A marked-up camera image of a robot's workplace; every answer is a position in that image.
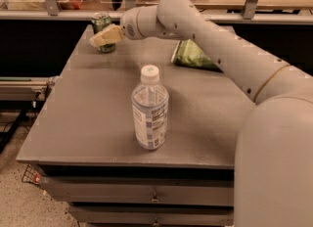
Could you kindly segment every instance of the white bottle cap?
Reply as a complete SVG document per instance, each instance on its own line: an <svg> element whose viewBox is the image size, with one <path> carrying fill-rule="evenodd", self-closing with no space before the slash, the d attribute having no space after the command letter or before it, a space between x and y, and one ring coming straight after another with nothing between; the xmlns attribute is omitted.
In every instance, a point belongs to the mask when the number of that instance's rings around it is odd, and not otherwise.
<svg viewBox="0 0 313 227"><path fill-rule="evenodd" d="M140 79L145 84L157 84L159 81L158 67L152 65L142 67Z"/></svg>

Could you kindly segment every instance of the clear plastic bottle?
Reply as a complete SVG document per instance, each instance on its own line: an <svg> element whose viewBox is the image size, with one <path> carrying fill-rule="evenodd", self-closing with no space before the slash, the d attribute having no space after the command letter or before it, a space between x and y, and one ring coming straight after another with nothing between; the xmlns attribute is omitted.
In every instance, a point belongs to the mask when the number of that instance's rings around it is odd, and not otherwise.
<svg viewBox="0 0 313 227"><path fill-rule="evenodd" d="M156 66L144 66L140 79L131 96L136 137L143 148L155 150L165 141L168 92Z"/></svg>

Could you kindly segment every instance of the concrete floor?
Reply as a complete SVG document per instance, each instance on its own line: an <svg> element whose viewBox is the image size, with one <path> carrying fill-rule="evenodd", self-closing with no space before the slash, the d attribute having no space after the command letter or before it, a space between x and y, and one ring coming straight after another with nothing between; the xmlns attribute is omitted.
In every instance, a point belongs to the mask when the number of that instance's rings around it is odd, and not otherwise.
<svg viewBox="0 0 313 227"><path fill-rule="evenodd" d="M27 133L20 126L0 154L0 227L84 227L67 212L67 203L56 202L40 187L22 182L27 165L16 162L16 156Z"/></svg>

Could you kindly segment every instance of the green can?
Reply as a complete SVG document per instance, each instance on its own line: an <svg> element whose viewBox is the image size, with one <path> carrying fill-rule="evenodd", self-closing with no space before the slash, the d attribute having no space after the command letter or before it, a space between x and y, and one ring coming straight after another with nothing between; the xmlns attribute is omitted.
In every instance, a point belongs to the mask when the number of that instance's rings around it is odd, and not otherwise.
<svg viewBox="0 0 313 227"><path fill-rule="evenodd" d="M98 12L92 16L92 27L94 30L94 34L102 31L105 27L109 26L112 23L112 19L110 18L107 12ZM115 50L115 44L105 44L103 46L98 47L99 51L103 53L109 53Z"/></svg>

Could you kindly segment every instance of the green snack package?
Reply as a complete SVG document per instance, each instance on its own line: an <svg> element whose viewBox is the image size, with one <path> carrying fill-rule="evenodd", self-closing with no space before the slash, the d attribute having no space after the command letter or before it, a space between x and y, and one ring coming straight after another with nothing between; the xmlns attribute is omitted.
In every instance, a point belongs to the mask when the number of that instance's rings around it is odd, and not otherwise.
<svg viewBox="0 0 313 227"><path fill-rule="evenodd" d="M173 54L172 63L190 68L218 69L213 60L192 40L181 40Z"/></svg>

